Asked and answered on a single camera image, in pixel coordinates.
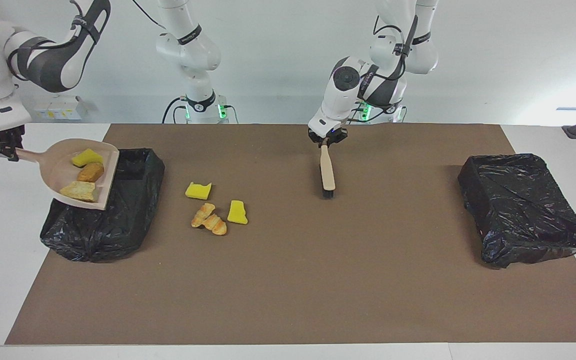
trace yellow sponge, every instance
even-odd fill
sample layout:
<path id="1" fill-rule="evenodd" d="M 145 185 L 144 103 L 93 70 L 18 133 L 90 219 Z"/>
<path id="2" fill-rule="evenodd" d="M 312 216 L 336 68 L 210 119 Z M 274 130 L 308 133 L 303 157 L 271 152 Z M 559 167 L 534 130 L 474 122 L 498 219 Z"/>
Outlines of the yellow sponge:
<path id="1" fill-rule="evenodd" d="M 244 208 L 244 202 L 239 200 L 233 200 L 230 202 L 230 212 L 228 212 L 228 221 L 231 223 L 244 224 L 248 223 L 246 218 L 246 209 Z"/>
<path id="2" fill-rule="evenodd" d="M 72 164 L 76 167 L 84 167 L 90 163 L 104 163 L 104 158 L 101 157 L 98 153 L 94 152 L 87 148 L 86 150 L 82 151 L 79 155 L 76 155 L 72 158 Z"/>
<path id="3" fill-rule="evenodd" d="M 185 196 L 193 199 L 208 200 L 208 195 L 210 195 L 210 189 L 212 187 L 212 182 L 206 186 L 191 182 L 190 185 L 188 185 L 188 189 L 185 189 Z"/>

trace beige dustpan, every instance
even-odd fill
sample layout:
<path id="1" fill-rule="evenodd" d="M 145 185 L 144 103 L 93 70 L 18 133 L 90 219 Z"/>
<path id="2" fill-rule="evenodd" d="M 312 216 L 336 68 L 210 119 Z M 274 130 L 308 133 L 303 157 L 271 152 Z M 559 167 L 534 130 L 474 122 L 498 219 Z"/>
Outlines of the beige dustpan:
<path id="1" fill-rule="evenodd" d="M 80 168 L 73 165 L 71 159 L 82 151 L 90 149 L 103 157 L 103 175 L 94 183 L 98 191 L 96 202 L 75 200 L 59 193 L 63 187 L 77 180 Z M 39 164 L 41 178 L 52 192 L 53 198 L 64 204 L 84 209 L 105 210 L 108 194 L 115 176 L 119 150 L 109 143 L 89 139 L 65 139 L 50 146 L 45 152 L 32 152 L 18 148 L 21 160 Z"/>

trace black cable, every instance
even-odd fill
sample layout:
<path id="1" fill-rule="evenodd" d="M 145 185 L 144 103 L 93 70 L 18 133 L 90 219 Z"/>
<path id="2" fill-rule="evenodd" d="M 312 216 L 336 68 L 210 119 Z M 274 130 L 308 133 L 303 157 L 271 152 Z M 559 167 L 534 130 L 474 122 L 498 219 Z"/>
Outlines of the black cable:
<path id="1" fill-rule="evenodd" d="M 355 122 L 354 118 L 360 109 L 361 109 L 360 107 L 357 107 L 357 109 L 354 109 L 354 112 L 352 113 L 352 116 L 350 116 L 350 118 L 349 118 L 350 120 L 348 120 L 348 123 L 354 123 Z"/>
<path id="2" fill-rule="evenodd" d="M 166 116 L 167 116 L 170 108 L 172 107 L 172 105 L 173 105 L 174 103 L 176 103 L 176 102 L 178 102 L 178 101 L 181 101 L 181 98 L 180 98 L 180 97 L 174 98 L 174 100 L 172 100 L 172 101 L 168 104 L 168 106 L 166 107 L 166 111 L 164 111 L 164 117 L 162 117 L 162 119 L 161 119 L 161 123 L 162 123 L 162 124 L 165 124 L 165 123 L 166 123 Z"/>
<path id="3" fill-rule="evenodd" d="M 177 109 L 184 109 L 184 110 L 185 110 L 186 107 L 185 107 L 184 105 L 179 105 L 178 107 L 175 107 L 174 109 L 172 109 L 172 122 L 175 123 L 175 124 L 177 123 L 177 119 L 176 119 L 176 117 L 175 117 L 175 114 L 176 114 L 176 112 L 177 112 Z"/>
<path id="4" fill-rule="evenodd" d="M 374 26 L 372 27 L 372 34 L 373 35 L 377 35 L 379 34 L 379 32 L 381 32 L 381 30 L 384 29 L 394 29 L 397 30 L 400 34 L 401 34 L 401 38 L 403 39 L 404 37 L 404 32 L 402 31 L 402 29 L 398 28 L 395 25 L 386 25 L 386 26 L 382 26 L 377 30 L 377 23 L 379 22 L 379 15 L 377 15 L 377 18 L 374 21 Z"/>
<path id="5" fill-rule="evenodd" d="M 70 0 L 69 3 L 71 3 L 77 7 L 77 11 L 79 11 L 79 16 L 84 16 L 84 11 L 82 10 L 82 7 L 77 3 L 77 1 Z"/>
<path id="6" fill-rule="evenodd" d="M 375 116 L 373 116 L 373 117 L 371 117 L 371 118 L 369 118 L 369 119 L 366 119 L 366 120 L 355 120 L 355 119 L 352 119 L 352 118 L 351 118 L 350 120 L 346 121 L 346 123 L 370 123 L 370 121 L 373 121 L 373 120 L 377 119 L 378 117 L 382 116 L 385 112 L 386 112 L 386 110 L 381 109 L 381 112 L 380 112 L 380 113 L 376 114 Z"/>
<path id="7" fill-rule="evenodd" d="M 166 27 L 164 27 L 163 25 L 161 25 L 160 23 L 156 22 L 154 18 L 151 18 L 151 16 L 146 12 L 146 10 L 144 10 L 144 8 L 142 7 L 142 5 L 139 5 L 139 2 L 137 2 L 137 0 L 132 0 L 132 2 L 137 5 L 137 7 L 139 8 L 139 10 L 141 10 L 141 12 L 146 15 L 148 17 L 148 19 L 150 19 L 151 22 L 155 23 L 158 27 L 162 28 L 163 30 L 166 30 Z"/>
<path id="8" fill-rule="evenodd" d="M 70 2 L 71 4 L 73 4 L 75 7 L 77 7 L 77 12 L 79 13 L 78 16 L 79 16 L 80 18 L 83 18 L 84 13 L 83 13 L 82 7 L 77 3 L 77 1 L 75 1 L 75 0 L 70 0 L 69 2 Z M 82 26 L 81 28 L 82 28 L 83 30 L 86 30 L 86 31 L 90 34 L 90 32 L 89 32 L 87 29 L 85 29 L 83 26 Z M 77 41 L 77 38 L 78 38 L 77 36 L 73 36 L 73 37 L 71 37 L 68 41 L 66 41 L 66 42 L 64 42 L 64 43 L 58 43 L 58 44 L 56 44 L 56 45 L 45 45 L 45 46 L 42 46 L 42 44 L 45 44 L 45 43 L 53 43 L 53 44 L 55 43 L 55 42 L 52 41 L 52 40 L 46 39 L 45 41 L 42 41 L 42 42 L 37 43 L 37 44 L 35 44 L 34 46 L 32 46 L 31 50 L 53 50 L 53 49 L 65 48 L 65 47 L 71 45 L 72 43 L 75 43 L 75 41 Z M 18 48 L 14 49 L 14 50 L 12 50 L 12 51 L 10 52 L 10 55 L 8 55 L 8 57 L 7 57 L 6 65 L 7 65 L 8 70 L 10 71 L 10 73 L 11 73 L 15 78 L 21 80 L 22 82 L 27 82 L 28 79 L 25 79 L 25 78 L 17 75 L 17 74 L 15 73 L 15 71 L 13 70 L 13 67 L 12 67 L 12 59 L 13 59 L 13 57 L 14 57 L 15 55 L 18 54 L 18 52 L 19 52 L 19 49 L 18 49 Z"/>
<path id="9" fill-rule="evenodd" d="M 401 117 L 402 123 L 404 122 L 404 120 L 406 119 L 406 116 L 408 114 L 408 108 L 406 106 L 402 106 L 401 111 L 404 111 L 404 110 L 406 110 L 406 111 L 404 112 L 404 115 Z"/>
<path id="10" fill-rule="evenodd" d="M 395 75 L 395 73 L 397 72 L 397 69 L 399 69 L 399 75 L 397 75 L 396 77 L 392 77 L 393 75 Z M 389 82 L 394 82 L 395 80 L 399 80 L 402 78 L 402 76 L 404 76 L 404 74 L 406 73 L 406 61 L 404 60 L 404 57 L 400 57 L 399 58 L 399 62 L 398 62 L 398 66 L 397 68 L 395 68 L 395 71 L 393 71 L 393 73 L 391 73 L 390 76 L 386 77 L 384 75 L 379 75 L 379 73 L 374 73 L 374 75 L 377 78 L 381 78 L 384 80 L 388 80 Z"/>
<path id="11" fill-rule="evenodd" d="M 237 122 L 237 124 L 240 123 L 240 119 L 237 117 L 237 109 L 235 109 L 233 105 L 224 105 L 223 108 L 224 109 L 232 108 L 232 111 L 235 112 L 235 121 Z"/>

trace table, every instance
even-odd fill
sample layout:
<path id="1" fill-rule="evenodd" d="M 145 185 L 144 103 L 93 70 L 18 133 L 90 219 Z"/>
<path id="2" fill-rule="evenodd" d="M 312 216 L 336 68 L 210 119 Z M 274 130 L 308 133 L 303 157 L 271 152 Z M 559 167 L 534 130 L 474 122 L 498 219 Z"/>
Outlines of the table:
<path id="1" fill-rule="evenodd" d="M 30 124 L 26 144 L 40 151 L 62 139 L 101 140 L 107 124 Z M 517 153 L 544 158 L 562 192 L 576 211 L 576 141 L 557 127 L 503 126 Z M 14 241 L 19 235 L 37 237 L 45 219 L 45 191 L 36 165 L 0 160 L 0 358 L 375 358 L 375 359 L 567 359 L 576 355 L 575 344 L 335 344 L 335 345 L 233 345 L 233 346 L 1 346 L 48 249 L 39 241 Z"/>

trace trash bag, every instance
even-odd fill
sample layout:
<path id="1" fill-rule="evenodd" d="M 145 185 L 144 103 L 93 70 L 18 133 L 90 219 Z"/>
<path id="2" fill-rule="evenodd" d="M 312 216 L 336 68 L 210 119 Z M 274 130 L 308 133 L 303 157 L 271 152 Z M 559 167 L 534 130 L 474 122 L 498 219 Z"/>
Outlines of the trash bag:
<path id="1" fill-rule="evenodd" d="M 134 252 L 157 211 L 164 171 L 150 148 L 120 150 L 105 210 L 53 199 L 41 242 L 73 262 L 105 262 Z"/>
<path id="2" fill-rule="evenodd" d="M 506 268 L 576 254 L 576 214 L 541 157 L 471 156 L 458 180 L 485 263 Z"/>

